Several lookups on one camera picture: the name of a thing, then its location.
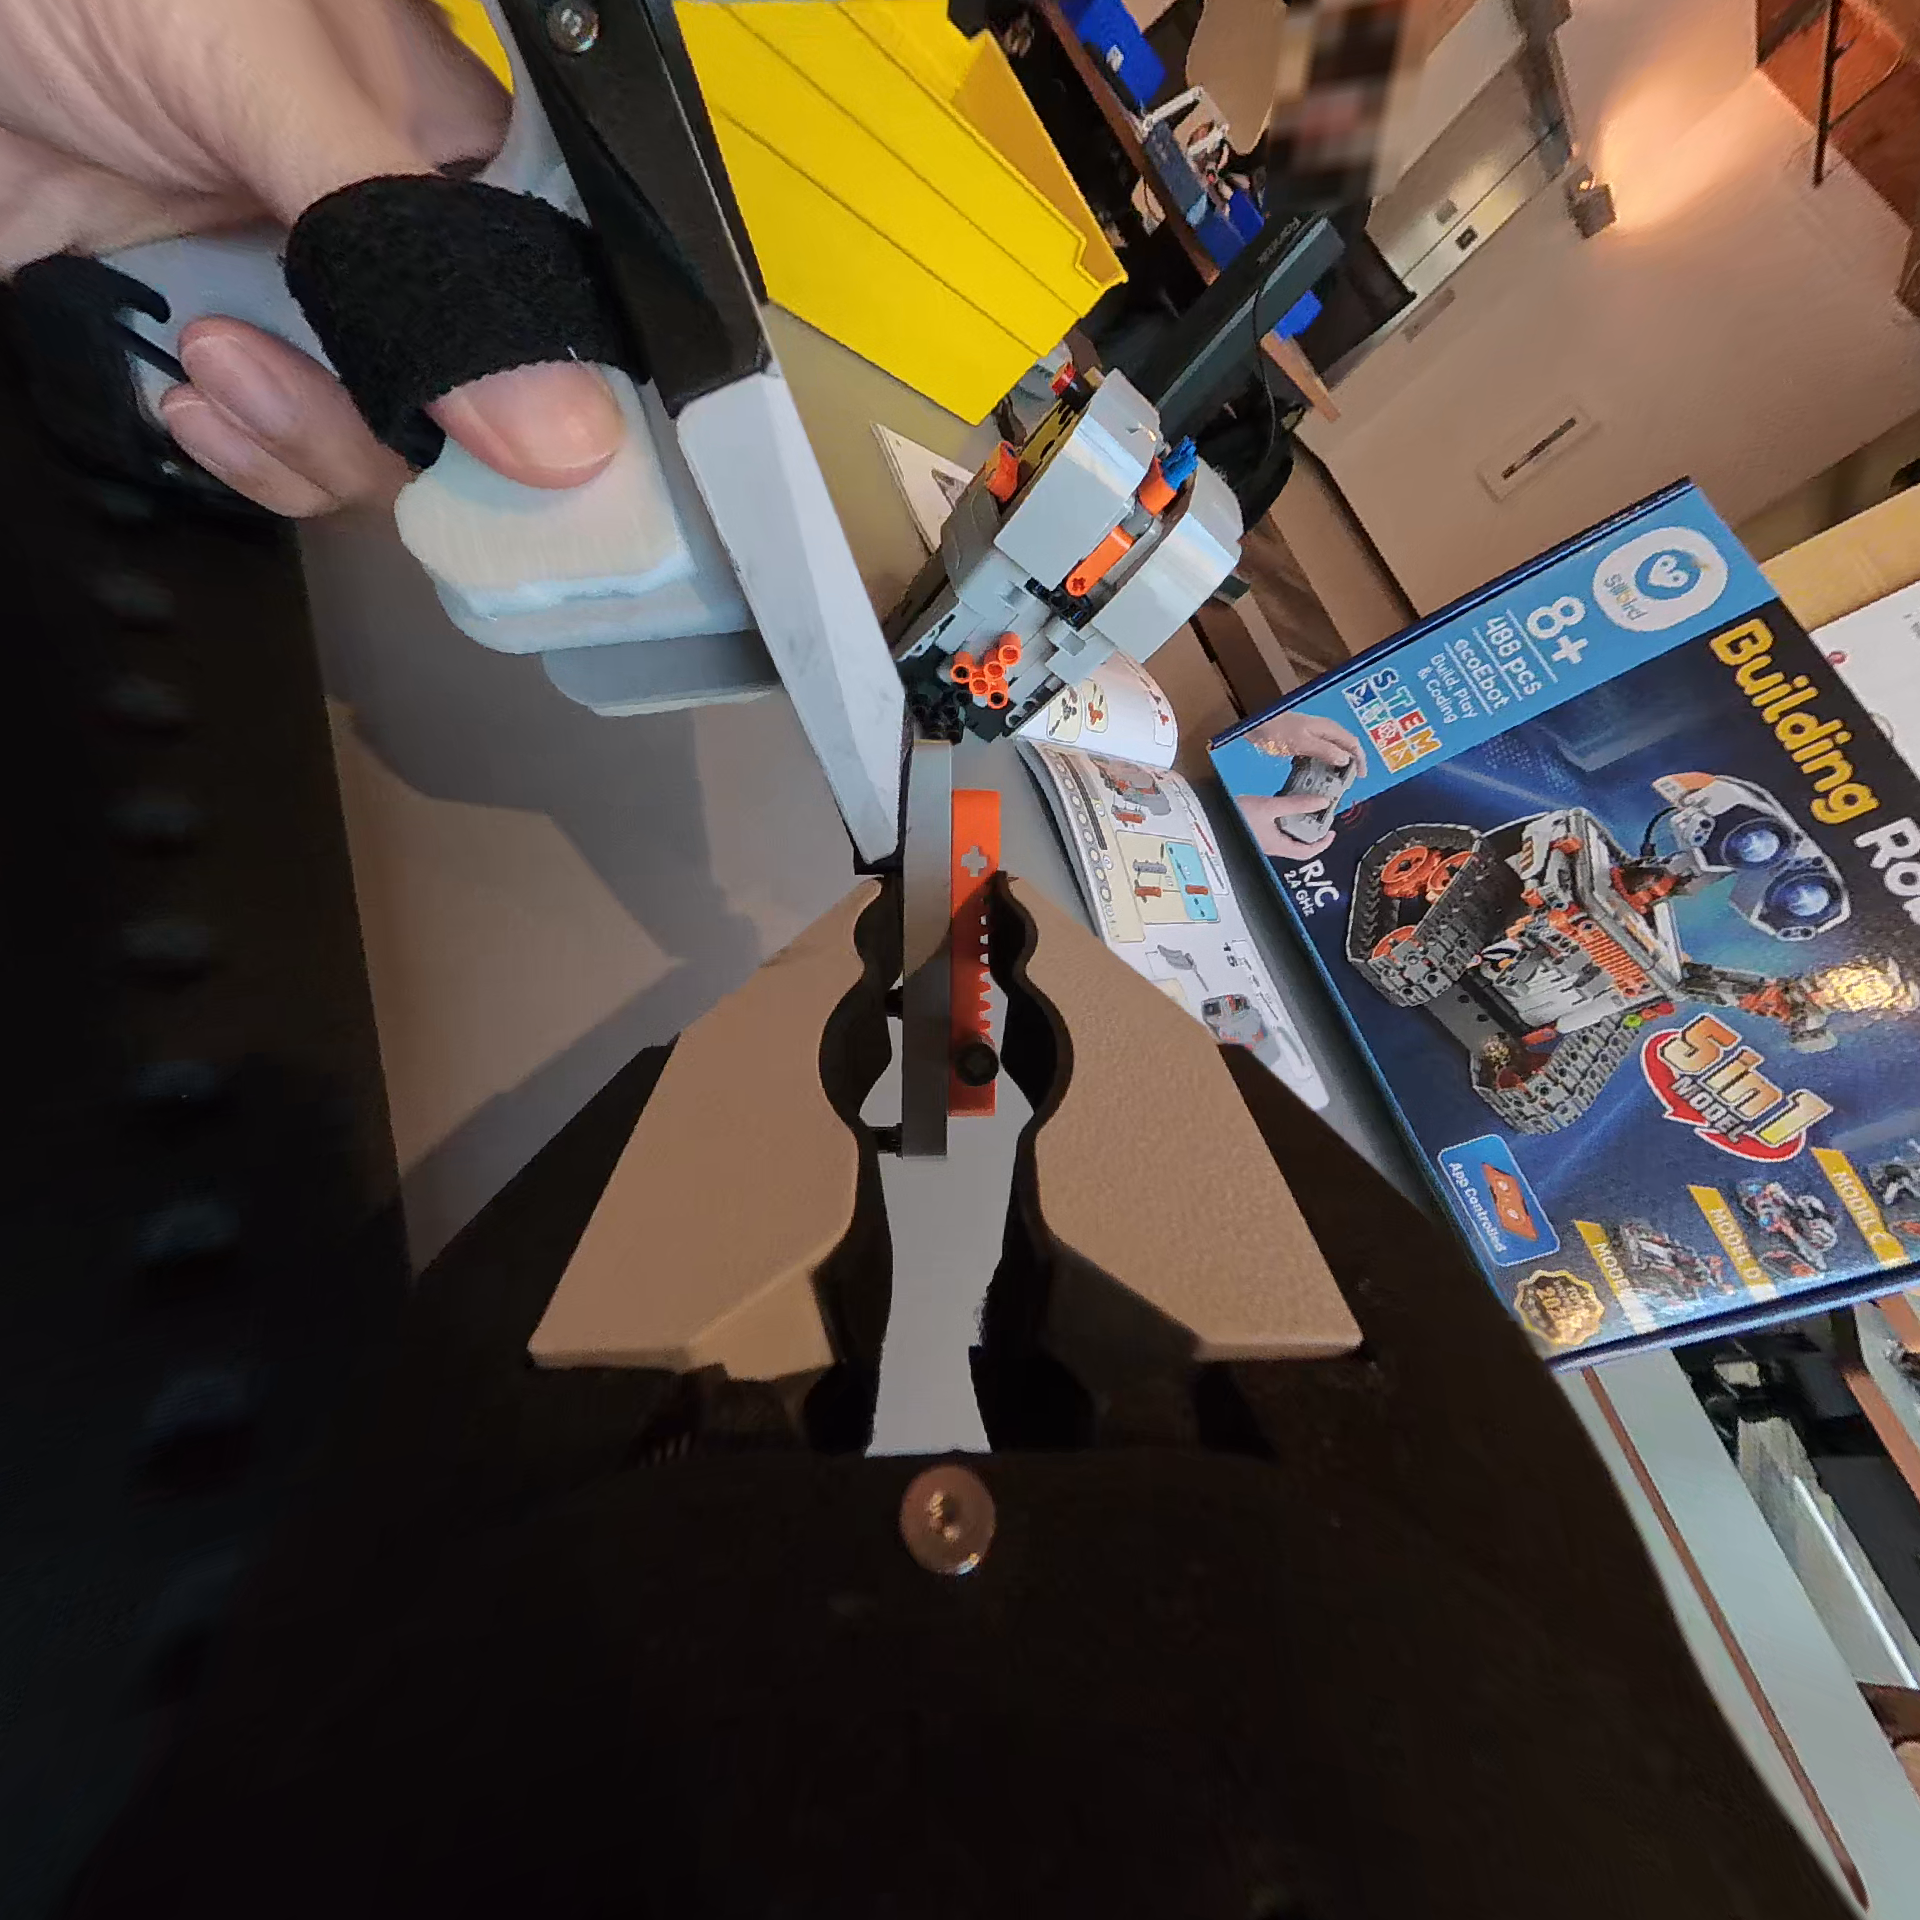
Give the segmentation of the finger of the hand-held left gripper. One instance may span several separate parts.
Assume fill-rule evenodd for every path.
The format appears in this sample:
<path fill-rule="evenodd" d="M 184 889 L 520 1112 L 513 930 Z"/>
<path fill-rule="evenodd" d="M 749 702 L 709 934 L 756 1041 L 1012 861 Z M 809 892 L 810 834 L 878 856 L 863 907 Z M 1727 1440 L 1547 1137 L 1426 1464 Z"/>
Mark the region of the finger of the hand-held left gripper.
<path fill-rule="evenodd" d="M 901 851 L 901 672 L 780 371 L 688 402 L 679 440 L 763 644 L 865 861 Z"/>

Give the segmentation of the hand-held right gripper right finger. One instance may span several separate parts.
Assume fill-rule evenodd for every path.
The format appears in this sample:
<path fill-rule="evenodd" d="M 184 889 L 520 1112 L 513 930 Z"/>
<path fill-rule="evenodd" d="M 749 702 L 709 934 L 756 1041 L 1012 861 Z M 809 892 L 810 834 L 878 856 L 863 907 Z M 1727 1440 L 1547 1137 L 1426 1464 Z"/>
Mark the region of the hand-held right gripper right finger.
<path fill-rule="evenodd" d="M 1221 1043 L 1016 875 L 991 889 L 1029 1118 L 991 1280 L 992 1431 L 1257 1431 L 1238 1368 L 1361 1330 Z"/>

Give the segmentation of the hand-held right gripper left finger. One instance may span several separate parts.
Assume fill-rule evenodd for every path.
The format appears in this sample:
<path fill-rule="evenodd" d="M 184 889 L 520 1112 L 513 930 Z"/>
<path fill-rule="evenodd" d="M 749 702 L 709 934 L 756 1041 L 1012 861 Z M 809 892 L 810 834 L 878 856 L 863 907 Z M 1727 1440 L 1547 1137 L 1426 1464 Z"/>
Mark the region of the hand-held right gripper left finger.
<path fill-rule="evenodd" d="M 727 1426 L 868 1442 L 895 1301 L 883 1143 L 901 886 L 853 892 L 686 1026 L 528 1339 L 690 1380 Z"/>

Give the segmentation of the grey building-block robot model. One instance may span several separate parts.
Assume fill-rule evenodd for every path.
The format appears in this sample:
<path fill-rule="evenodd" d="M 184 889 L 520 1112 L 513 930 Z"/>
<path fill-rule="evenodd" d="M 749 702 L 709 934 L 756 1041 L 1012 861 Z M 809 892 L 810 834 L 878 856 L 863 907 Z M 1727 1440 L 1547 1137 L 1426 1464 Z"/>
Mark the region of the grey building-block robot model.
<path fill-rule="evenodd" d="M 1070 384 L 972 474 L 883 619 L 913 739 L 1008 738 L 1145 664 L 1229 581 L 1242 529 L 1230 483 L 1125 373 Z"/>

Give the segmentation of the grey beam with orange rack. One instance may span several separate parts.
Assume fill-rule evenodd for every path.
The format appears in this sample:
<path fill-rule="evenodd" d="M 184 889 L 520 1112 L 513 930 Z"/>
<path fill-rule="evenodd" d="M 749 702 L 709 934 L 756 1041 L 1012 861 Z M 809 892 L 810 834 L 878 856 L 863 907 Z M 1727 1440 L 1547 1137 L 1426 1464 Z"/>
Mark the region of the grey beam with orange rack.
<path fill-rule="evenodd" d="M 948 1123 L 996 1113 L 994 883 L 1000 791 L 958 785 L 954 745 L 914 742 L 901 844 L 901 1156 L 943 1160 Z"/>

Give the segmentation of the person's left hand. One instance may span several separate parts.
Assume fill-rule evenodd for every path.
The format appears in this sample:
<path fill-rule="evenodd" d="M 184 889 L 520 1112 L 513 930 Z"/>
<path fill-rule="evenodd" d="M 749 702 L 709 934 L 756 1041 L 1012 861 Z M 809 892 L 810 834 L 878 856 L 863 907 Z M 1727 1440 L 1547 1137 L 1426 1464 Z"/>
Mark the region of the person's left hand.
<path fill-rule="evenodd" d="M 514 112 L 439 3 L 4 3 L 4 286 L 86 313 L 81 381 L 133 419 L 118 320 L 168 301 L 103 263 L 275 226 L 318 354 L 188 315 L 156 423 L 124 430 L 134 468 L 171 440 L 204 493 L 280 517 L 389 510 L 453 449 L 581 487 L 628 440 L 623 335 L 590 229 L 489 175 Z"/>

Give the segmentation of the yellow storage bin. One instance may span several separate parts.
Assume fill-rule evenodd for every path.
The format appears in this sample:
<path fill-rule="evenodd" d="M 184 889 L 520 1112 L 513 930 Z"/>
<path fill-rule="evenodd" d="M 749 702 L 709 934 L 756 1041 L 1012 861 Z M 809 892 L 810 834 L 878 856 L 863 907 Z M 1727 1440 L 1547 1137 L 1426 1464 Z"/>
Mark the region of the yellow storage bin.
<path fill-rule="evenodd" d="M 514 75 L 495 180 L 571 180 L 661 402 L 780 371 L 766 309 L 982 423 L 1122 279 L 947 3 L 450 3 Z"/>

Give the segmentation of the white instruction booklet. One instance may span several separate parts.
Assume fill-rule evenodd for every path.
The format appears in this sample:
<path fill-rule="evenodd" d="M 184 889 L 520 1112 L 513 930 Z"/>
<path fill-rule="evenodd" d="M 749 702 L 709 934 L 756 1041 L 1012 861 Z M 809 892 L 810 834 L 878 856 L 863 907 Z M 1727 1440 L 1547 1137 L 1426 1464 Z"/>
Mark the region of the white instruction booklet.
<path fill-rule="evenodd" d="M 1325 1075 L 1234 898 L 1223 837 L 1179 771 L 1179 710 L 1148 668 L 1172 635 L 1141 665 L 1115 661 L 1064 687 L 1008 738 L 1103 941 L 1218 1043 L 1251 1052 L 1323 1109 Z"/>

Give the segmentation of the black monitor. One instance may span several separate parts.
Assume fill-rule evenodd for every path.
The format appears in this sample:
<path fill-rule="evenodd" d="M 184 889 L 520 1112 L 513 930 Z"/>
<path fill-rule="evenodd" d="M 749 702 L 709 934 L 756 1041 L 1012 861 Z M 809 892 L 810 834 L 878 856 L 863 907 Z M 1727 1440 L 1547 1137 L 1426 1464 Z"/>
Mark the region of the black monitor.
<path fill-rule="evenodd" d="M 1202 293 L 1150 339 L 1103 355 L 1103 384 L 1122 381 L 1155 410 L 1167 442 L 1197 438 L 1251 380 L 1262 343 L 1340 261 L 1345 236 L 1320 212 L 1269 220 Z"/>

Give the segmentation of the blue robot kit box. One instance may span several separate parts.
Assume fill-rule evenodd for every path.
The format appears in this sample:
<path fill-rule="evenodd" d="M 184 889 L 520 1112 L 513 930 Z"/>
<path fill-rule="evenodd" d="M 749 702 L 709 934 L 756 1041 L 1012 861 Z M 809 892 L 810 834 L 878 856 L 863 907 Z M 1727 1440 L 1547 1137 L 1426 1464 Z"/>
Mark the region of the blue robot kit box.
<path fill-rule="evenodd" d="M 1916 773 L 1699 485 L 1210 762 L 1552 1368 L 1916 1288 Z"/>

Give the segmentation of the white cabinet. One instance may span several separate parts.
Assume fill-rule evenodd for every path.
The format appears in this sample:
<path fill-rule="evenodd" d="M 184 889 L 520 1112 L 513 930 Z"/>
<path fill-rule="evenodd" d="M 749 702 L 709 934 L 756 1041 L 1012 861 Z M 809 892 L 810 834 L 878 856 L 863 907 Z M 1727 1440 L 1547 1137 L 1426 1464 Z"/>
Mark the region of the white cabinet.
<path fill-rule="evenodd" d="M 1690 476 L 1740 519 L 1790 492 L 1776 223 L 1704 195 L 1583 238 L 1541 198 L 1354 369 L 1319 451 L 1415 612 Z"/>

